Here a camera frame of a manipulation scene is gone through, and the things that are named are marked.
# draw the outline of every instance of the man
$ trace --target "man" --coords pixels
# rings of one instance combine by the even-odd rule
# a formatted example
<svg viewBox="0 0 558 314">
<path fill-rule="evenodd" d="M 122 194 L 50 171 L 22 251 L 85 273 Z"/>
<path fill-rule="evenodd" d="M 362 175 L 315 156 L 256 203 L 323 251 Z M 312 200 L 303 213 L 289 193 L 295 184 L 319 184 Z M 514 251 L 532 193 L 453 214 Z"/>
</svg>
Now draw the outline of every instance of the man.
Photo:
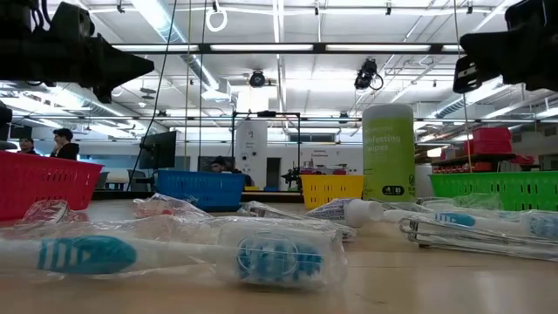
<svg viewBox="0 0 558 314">
<path fill-rule="evenodd" d="M 222 156 L 217 156 L 217 158 L 215 158 L 213 160 L 213 162 L 211 162 L 211 171 L 216 172 L 216 173 L 222 173 L 222 172 L 227 172 L 227 162 L 225 161 L 225 159 Z M 237 169 L 233 169 L 232 171 L 233 174 L 242 174 L 242 172 L 240 170 Z M 252 181 L 252 177 L 245 174 L 244 175 L 244 186 L 245 187 L 253 187 L 254 186 L 254 182 Z"/>
<path fill-rule="evenodd" d="M 35 152 L 35 142 L 30 137 L 23 137 L 19 139 L 19 148 L 21 150 L 18 153 L 37 154 L 37 152 Z"/>
<path fill-rule="evenodd" d="M 61 128 L 52 131 L 56 146 L 52 150 L 51 157 L 62 158 L 67 160 L 77 160 L 79 154 L 79 145 L 71 143 L 73 133 L 67 128 Z"/>
</svg>

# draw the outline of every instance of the desk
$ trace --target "desk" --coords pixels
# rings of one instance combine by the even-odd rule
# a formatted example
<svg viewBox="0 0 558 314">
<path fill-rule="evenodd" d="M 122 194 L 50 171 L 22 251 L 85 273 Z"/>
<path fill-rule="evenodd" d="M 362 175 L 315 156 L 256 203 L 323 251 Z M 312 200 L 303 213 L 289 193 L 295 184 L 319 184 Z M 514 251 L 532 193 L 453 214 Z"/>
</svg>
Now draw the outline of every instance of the desk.
<svg viewBox="0 0 558 314">
<path fill-rule="evenodd" d="M 96 201 L 92 220 L 132 218 L 129 201 Z M 270 204 L 303 212 L 302 204 Z M 270 291 L 226 285 L 207 266 L 186 276 L 25 283 L 0 278 L 2 313 L 400 313 L 480 314 L 558 311 L 558 264 L 419 249 L 393 225 L 360 229 L 345 245 L 349 270 L 338 290 Z"/>
</svg>

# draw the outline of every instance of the disinfecting wipes container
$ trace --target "disinfecting wipes container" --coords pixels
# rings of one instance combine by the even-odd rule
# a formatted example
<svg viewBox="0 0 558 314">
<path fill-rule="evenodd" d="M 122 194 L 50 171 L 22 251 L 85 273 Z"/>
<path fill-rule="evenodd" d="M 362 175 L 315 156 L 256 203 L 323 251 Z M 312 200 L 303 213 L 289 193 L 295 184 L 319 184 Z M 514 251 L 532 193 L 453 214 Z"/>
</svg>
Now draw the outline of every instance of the disinfecting wipes container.
<svg viewBox="0 0 558 314">
<path fill-rule="evenodd" d="M 365 200 L 413 201 L 415 160 L 412 108 L 371 106 L 363 112 Z"/>
</svg>

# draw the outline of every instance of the red box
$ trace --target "red box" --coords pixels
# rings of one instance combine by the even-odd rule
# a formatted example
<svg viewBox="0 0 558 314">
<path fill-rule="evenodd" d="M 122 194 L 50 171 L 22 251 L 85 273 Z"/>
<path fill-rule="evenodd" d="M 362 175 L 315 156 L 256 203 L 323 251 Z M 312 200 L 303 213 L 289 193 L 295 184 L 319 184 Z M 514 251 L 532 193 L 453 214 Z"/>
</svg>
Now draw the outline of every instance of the red box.
<svg viewBox="0 0 558 314">
<path fill-rule="evenodd" d="M 507 127 L 479 127 L 473 131 L 475 141 L 510 141 L 512 134 Z"/>
<path fill-rule="evenodd" d="M 471 154 L 511 154 L 512 142 L 509 140 L 469 140 Z M 469 145 L 465 142 L 465 154 L 469 154 Z"/>
<path fill-rule="evenodd" d="M 41 200 L 67 200 L 70 209 L 86 209 L 102 167 L 0 152 L 0 221 L 22 218 L 35 201 Z"/>
</svg>

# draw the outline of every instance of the blue toothbrush head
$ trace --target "blue toothbrush head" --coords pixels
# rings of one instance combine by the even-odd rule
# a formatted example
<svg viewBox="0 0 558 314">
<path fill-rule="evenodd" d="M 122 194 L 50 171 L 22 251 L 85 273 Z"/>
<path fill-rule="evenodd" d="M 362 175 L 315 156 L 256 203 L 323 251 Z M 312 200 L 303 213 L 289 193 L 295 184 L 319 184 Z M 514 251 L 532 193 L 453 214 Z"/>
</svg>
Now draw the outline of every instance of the blue toothbrush head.
<svg viewBox="0 0 558 314">
<path fill-rule="evenodd" d="M 322 268 L 316 248 L 284 235 L 258 233 L 242 239 L 238 248 L 240 277 L 251 283 L 298 283 Z"/>
<path fill-rule="evenodd" d="M 65 274 L 114 274 L 136 262 L 136 250 L 106 235 L 44 239 L 37 268 Z"/>
</svg>

